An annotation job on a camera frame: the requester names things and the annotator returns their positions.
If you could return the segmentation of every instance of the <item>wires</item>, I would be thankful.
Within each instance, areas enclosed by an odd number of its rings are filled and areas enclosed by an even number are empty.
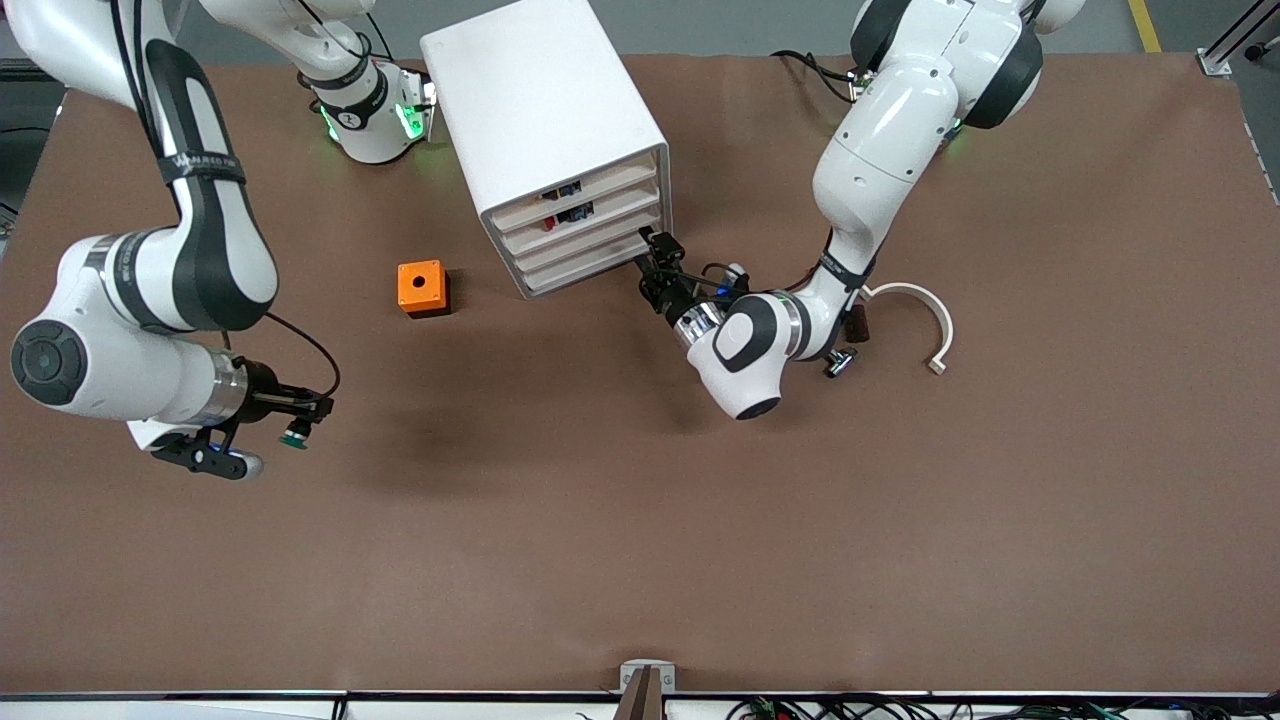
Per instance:
[[[340,40],[338,40],[338,36],[334,35],[333,31],[329,29],[329,26],[324,24],[324,20],[320,19],[320,15],[316,14],[316,12],[314,9],[311,9],[311,5],[307,4],[307,0],[297,0],[297,3],[298,3],[298,5],[302,5],[302,9],[306,10],[308,15],[311,15],[311,19],[314,19],[317,26],[320,26],[320,29],[323,29],[324,33],[329,36],[329,40],[333,40],[334,42],[337,42],[338,47],[342,47],[343,50],[346,50],[348,55],[351,55],[352,58],[355,58],[357,60],[364,60],[365,58],[367,58],[370,55],[369,36],[366,36],[362,32],[357,32],[356,33],[356,36],[360,37],[360,42],[361,42],[361,49],[360,49],[361,51],[356,53],[351,47],[347,47],[346,45],[343,45],[343,42]]]
[[[387,45],[387,36],[383,35],[383,28],[378,27],[378,20],[374,19],[374,14],[372,13],[366,13],[365,17],[369,18],[369,24],[374,26],[374,32],[378,33],[378,41],[383,44],[383,55],[381,55],[381,58],[385,59],[387,61],[390,61],[392,60],[392,47],[390,47],[390,45]]]
[[[724,284],[718,283],[718,282],[716,282],[716,281],[713,281],[710,278],[704,278],[701,275],[691,275],[689,273],[682,273],[680,270],[675,270],[675,269],[671,269],[671,268],[654,268],[654,269],[648,270],[648,272],[644,273],[644,277],[646,277],[646,278],[650,277],[650,275],[673,275],[673,277],[689,281],[691,283],[698,283],[698,284],[701,284],[701,286],[713,287],[713,288],[716,288],[717,292],[724,291],[723,295],[709,295],[709,296],[699,299],[699,300],[705,300],[708,302],[726,302],[726,304],[731,304],[731,302],[733,302],[735,300],[737,300],[739,297],[741,297],[744,295],[741,291],[736,291],[732,287],[726,287]]]
[[[342,384],[342,370],[338,368],[338,361],[333,359],[333,355],[330,355],[329,351],[325,350],[325,347],[323,345],[320,345],[320,342],[316,341],[316,338],[308,336],[306,332],[303,332],[301,328],[298,328],[293,323],[285,320],[284,318],[276,315],[275,313],[268,313],[266,316],[270,318],[270,319],[273,319],[273,320],[275,320],[276,323],[284,325],[285,329],[293,332],[296,336],[301,337],[302,340],[310,342],[311,346],[315,347],[316,350],[319,350],[320,355],[324,355],[324,359],[329,361],[329,366],[333,368],[333,384],[329,387],[329,389],[321,392],[320,395],[317,395],[315,397],[311,397],[311,398],[306,400],[306,402],[315,402],[317,400],[324,400],[324,398],[332,396],[333,393],[338,392],[338,386]]]
[[[164,152],[160,147],[159,124],[155,110],[151,108],[151,94],[147,92],[147,63],[146,55],[142,53],[142,0],[133,0],[133,72],[138,73],[138,94],[142,96],[138,113],[145,114],[143,123],[147,128],[151,151],[155,152],[156,158],[161,158]]]
[[[141,0],[134,0],[133,15],[134,15],[134,38],[141,44]],[[142,97],[138,91],[138,76],[133,68],[133,63],[129,60],[129,44],[124,37],[124,19],[120,15],[120,0],[111,0],[111,28],[115,31],[115,47],[120,53],[120,63],[124,65],[124,78],[129,82],[129,95],[133,97],[133,106],[138,113],[138,122],[142,123],[142,132],[147,136],[147,143],[151,150],[160,156],[160,142],[156,137],[155,128],[151,124],[151,105],[150,100]]]
[[[801,54],[796,53],[795,50],[778,50],[777,53],[773,53],[769,56],[771,58],[795,58],[796,60],[800,60],[801,63],[804,63],[804,65],[806,68],[809,68],[810,70],[818,73],[818,77],[822,78],[822,83],[827,86],[827,90],[829,90],[832,95],[835,95],[836,97],[840,97],[841,100],[844,100],[845,102],[849,102],[850,105],[854,104],[854,99],[852,97],[845,95],[838,88],[836,88],[836,86],[831,85],[832,79],[838,79],[840,82],[849,82],[850,81],[849,73],[837,73],[836,70],[832,70],[832,69],[828,69],[828,68],[824,68],[824,67],[819,65],[818,64],[818,59],[813,56],[813,53],[805,53],[804,55],[801,55]]]

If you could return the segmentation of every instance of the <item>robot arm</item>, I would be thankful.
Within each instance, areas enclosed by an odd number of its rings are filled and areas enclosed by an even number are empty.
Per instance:
[[[238,28],[297,65],[320,99],[330,136],[352,159],[388,163],[426,137],[434,86],[390,60],[374,60],[369,40],[342,20],[374,0],[201,0],[218,22]]]
[[[858,292],[874,268],[890,224],[956,119],[991,128],[1025,104],[1039,79],[1046,28],[1074,17],[1083,0],[868,0],[850,40],[859,69],[873,79],[827,145],[814,172],[814,199],[831,236],[810,275],[795,288],[746,292],[736,300],[699,293],[678,269],[682,251],[641,261],[641,293],[664,313],[686,359],[730,416],[745,420],[782,397],[788,360],[831,351]]]
[[[332,400],[177,336],[246,329],[276,292],[207,78],[173,45],[156,0],[10,0],[6,9],[19,44],[51,74],[140,110],[180,218],[73,245],[49,304],[14,340],[14,378],[49,407],[128,421],[138,447],[164,460],[255,474],[260,461],[230,447],[241,423],[285,413],[305,437]],[[220,445],[210,442],[214,428]]]

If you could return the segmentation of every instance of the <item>brown table surface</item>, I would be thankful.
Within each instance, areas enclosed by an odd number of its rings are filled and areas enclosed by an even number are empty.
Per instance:
[[[689,266],[785,284],[826,224],[844,108],[777,59],[628,58]],[[1235,87],[1188,55],[1052,56],[1027,110],[938,158],[874,283],[872,343],[771,415],[703,391],[625,268],[524,301],[448,146],[347,160],[285,67],[211,68],[280,266],[338,356],[311,450],[251,483],[0,382],[0,689],[1270,691],[1280,676],[1280,222]],[[0,336],[95,233],[173,222],[124,109],[73,94],[0,264]],[[457,311],[408,320],[396,265]],[[236,347],[326,365],[270,323]]]

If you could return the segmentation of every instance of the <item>cable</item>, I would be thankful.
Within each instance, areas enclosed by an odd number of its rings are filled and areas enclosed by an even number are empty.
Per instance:
[[[347,47],[346,45],[343,45],[342,41],[338,40],[338,36],[334,35],[324,24],[324,20],[320,19],[320,15],[317,15],[316,12],[311,9],[311,5],[307,4],[307,0],[297,0],[297,3],[298,3],[298,5],[302,5],[302,9],[306,10],[308,15],[311,15],[311,19],[314,19],[316,22],[316,24],[320,26],[320,29],[323,29],[325,35],[328,35],[334,42],[338,44],[338,47],[342,47],[343,50],[347,51],[348,55],[351,55],[352,58],[355,58],[357,60],[364,60],[366,58],[366,55],[358,55],[358,54],[356,54],[355,50],[352,50],[351,47]]]
[[[719,268],[721,270],[724,270],[726,273],[733,273],[735,275],[740,275],[741,274],[737,270],[735,270],[733,268],[730,268],[728,265],[726,265],[724,263],[707,263],[705,265],[703,265],[703,274],[705,275],[707,270],[710,270],[712,268]]]
[[[801,54],[796,53],[795,50],[778,50],[777,53],[773,53],[769,56],[771,58],[795,58],[795,59],[800,60],[801,63],[804,63],[804,65],[806,68],[809,68],[810,70],[818,73],[818,78],[822,79],[822,85],[826,85],[827,90],[829,90],[832,95],[835,95],[836,97],[840,97],[841,100],[844,100],[845,102],[847,102],[850,105],[854,104],[854,99],[852,97],[850,97],[850,96],[845,95],[844,92],[841,92],[838,88],[836,88],[836,86],[831,85],[831,79],[828,79],[828,78],[832,78],[832,79],[840,79],[842,82],[849,82],[849,74],[840,74],[836,70],[831,70],[831,69],[827,69],[827,68],[819,65],[818,64],[818,59],[813,56],[813,53],[809,53],[808,55],[801,55]]]
[[[392,47],[390,47],[390,45],[387,45],[387,36],[383,35],[383,28],[378,27],[378,20],[374,19],[374,14],[372,13],[366,13],[365,17],[369,18],[369,24],[374,26],[374,32],[378,33],[378,40],[383,44],[383,53],[385,53],[384,58],[387,58],[387,60],[390,61],[392,60]]]
[[[325,350],[325,347],[320,345],[319,341],[316,341],[316,338],[308,336],[306,332],[303,332],[293,323],[285,320],[284,318],[276,315],[275,313],[268,313],[266,316],[284,325],[287,329],[292,331],[302,340],[310,342],[311,346],[319,350],[320,355],[324,355],[324,359],[329,361],[329,366],[333,368],[333,386],[330,386],[329,389],[321,392],[320,395],[307,398],[305,402],[315,402],[317,400],[324,400],[332,396],[333,393],[338,392],[338,386],[342,384],[342,370],[338,368],[338,361],[333,359],[333,355],[330,355],[329,351]]]
[[[120,53],[120,63],[124,65],[124,79],[129,83],[129,95],[133,96],[133,106],[142,124],[142,132],[147,136],[147,143],[152,151],[157,147],[152,140],[154,133],[143,113],[142,96],[138,94],[137,76],[133,73],[133,64],[129,61],[129,44],[124,37],[124,19],[120,17],[120,0],[111,0],[111,28],[115,31],[115,49]]]
[[[716,282],[713,279],[708,279],[708,278],[704,278],[704,277],[700,277],[700,275],[690,275],[689,273],[682,273],[680,270],[673,270],[671,268],[654,268],[654,269],[652,269],[652,270],[649,270],[649,272],[646,272],[644,274],[644,277],[649,277],[649,275],[675,275],[677,278],[682,278],[682,279],[686,279],[686,281],[690,281],[690,282],[695,282],[695,283],[704,284],[704,286],[708,286],[708,287],[714,287],[716,290],[727,290],[728,291],[726,295],[716,296],[716,297],[708,297],[707,299],[707,300],[712,300],[712,301],[716,301],[717,299],[719,299],[719,300],[723,300],[723,299],[736,300],[737,296],[730,297],[730,293],[733,293],[733,292],[737,292],[739,296],[742,295],[740,291],[735,291],[732,287],[724,287],[723,284],[721,284],[721,283],[718,283],[718,282]]]
[[[831,79],[838,79],[841,82],[849,81],[847,73],[837,73],[836,70],[819,65],[818,59],[813,55],[813,53],[806,53],[801,55],[795,50],[778,50],[777,53],[772,53],[769,58],[795,58],[796,60],[800,60],[805,65],[809,65],[809,68],[813,69],[814,72],[819,72],[829,77]]]
[[[142,53],[142,0],[133,0],[133,72],[138,73],[138,95],[142,96],[140,113],[146,114],[147,141],[156,158],[164,155],[160,147],[160,126],[151,108],[151,94],[147,92],[147,60]]]

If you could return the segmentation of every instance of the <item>white curved bracket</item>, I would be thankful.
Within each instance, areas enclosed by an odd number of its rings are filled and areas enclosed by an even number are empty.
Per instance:
[[[938,300],[937,295],[933,295],[928,290],[911,283],[884,283],[879,287],[867,287],[863,286],[858,291],[864,301],[870,301],[878,295],[887,295],[892,292],[900,292],[902,295],[910,295],[911,297],[919,300],[920,302],[928,305],[929,310],[938,318],[938,327],[942,328],[942,347],[929,359],[929,369],[936,374],[941,375],[946,372],[947,366],[942,361],[942,356],[951,350],[951,341],[955,340],[956,327],[951,322],[951,311],[947,306]]]

